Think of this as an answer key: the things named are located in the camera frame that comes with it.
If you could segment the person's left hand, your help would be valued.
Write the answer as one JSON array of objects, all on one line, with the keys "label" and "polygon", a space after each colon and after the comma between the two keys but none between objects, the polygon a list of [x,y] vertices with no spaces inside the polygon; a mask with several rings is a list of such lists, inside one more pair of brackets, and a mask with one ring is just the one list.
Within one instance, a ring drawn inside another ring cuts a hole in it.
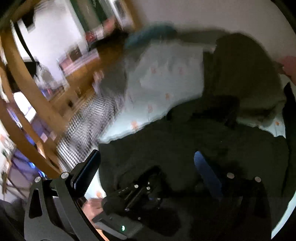
[{"label": "person's left hand", "polygon": [[102,198],[92,198],[83,204],[82,211],[89,221],[92,221],[96,216],[103,212],[102,201]]}]

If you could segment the person's right hand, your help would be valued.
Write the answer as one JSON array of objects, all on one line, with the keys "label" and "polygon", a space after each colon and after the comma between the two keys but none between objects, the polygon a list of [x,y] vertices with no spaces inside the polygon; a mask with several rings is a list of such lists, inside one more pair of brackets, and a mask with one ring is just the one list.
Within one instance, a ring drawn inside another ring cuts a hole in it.
[{"label": "person's right hand", "polygon": [[285,56],[276,61],[278,72],[287,76],[296,85],[296,56]]}]

